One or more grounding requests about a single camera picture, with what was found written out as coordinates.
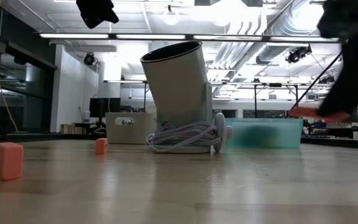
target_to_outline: orange cube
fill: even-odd
[[[13,143],[0,143],[0,179],[11,180],[22,176],[23,146]]]
[[[96,155],[103,155],[107,151],[107,138],[99,138],[96,140]]]

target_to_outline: translucent plastic container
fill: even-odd
[[[300,119],[227,118],[233,138],[227,147],[299,148],[303,123]]]

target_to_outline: black cable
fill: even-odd
[[[291,110],[293,108],[295,108],[299,102],[303,99],[303,97],[306,96],[306,94],[309,92],[309,90],[311,90],[311,87],[313,87],[314,84],[316,84],[316,82],[335,64],[335,62],[341,57],[342,55],[342,51],[336,56],[336,58],[326,67],[326,69],[324,69],[323,72],[321,72],[320,75],[318,75],[315,80],[313,81],[313,83],[309,86],[309,88],[302,94],[302,96],[298,99],[298,101],[291,107]]]

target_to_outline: orange object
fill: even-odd
[[[107,151],[107,138],[96,140],[96,155],[103,155]]]
[[[334,113],[327,117],[320,117],[317,115],[317,109],[314,108],[295,108],[288,112],[289,117],[309,117],[315,119],[331,119],[336,121],[345,121],[349,118],[349,115],[345,112]]]
[[[0,143],[0,179],[11,180],[22,176],[23,146],[13,143]]]

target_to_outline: white cylindrical container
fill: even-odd
[[[184,126],[206,120],[208,79],[201,42],[162,47],[140,61],[157,107],[158,124],[167,121]]]
[[[84,123],[90,123],[90,122],[91,122],[91,112],[84,111]]]

